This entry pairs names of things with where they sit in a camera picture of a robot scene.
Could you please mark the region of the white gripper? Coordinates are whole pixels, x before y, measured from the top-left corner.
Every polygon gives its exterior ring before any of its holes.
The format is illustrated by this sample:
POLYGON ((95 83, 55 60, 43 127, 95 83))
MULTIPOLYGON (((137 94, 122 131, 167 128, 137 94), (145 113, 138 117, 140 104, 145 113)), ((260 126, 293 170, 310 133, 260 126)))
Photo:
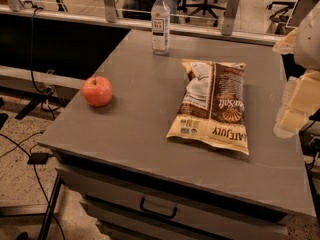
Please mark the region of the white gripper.
POLYGON ((276 116, 274 134, 291 138, 308 122, 309 117, 320 108, 320 1, 272 51, 292 54, 294 61, 307 70, 299 78, 290 76, 283 92, 281 106, 276 116))

